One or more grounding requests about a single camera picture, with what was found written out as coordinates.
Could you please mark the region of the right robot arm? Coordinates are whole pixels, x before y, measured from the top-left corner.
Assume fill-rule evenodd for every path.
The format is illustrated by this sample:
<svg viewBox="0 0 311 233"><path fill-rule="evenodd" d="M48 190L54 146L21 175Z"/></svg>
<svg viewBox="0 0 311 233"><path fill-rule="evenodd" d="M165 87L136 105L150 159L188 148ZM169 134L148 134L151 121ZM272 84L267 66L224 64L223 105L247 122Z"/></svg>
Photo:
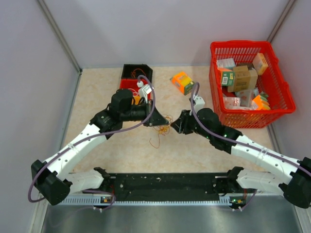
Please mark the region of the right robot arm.
<svg viewBox="0 0 311 233"><path fill-rule="evenodd" d="M223 125L216 113L203 108L198 113L183 110L171 127L181 134L196 133L230 155L255 163L265 172L233 168L227 187L232 192L251 188L283 196L289 203L307 209L311 205L311 160L290 158L261 146L242 132Z"/></svg>

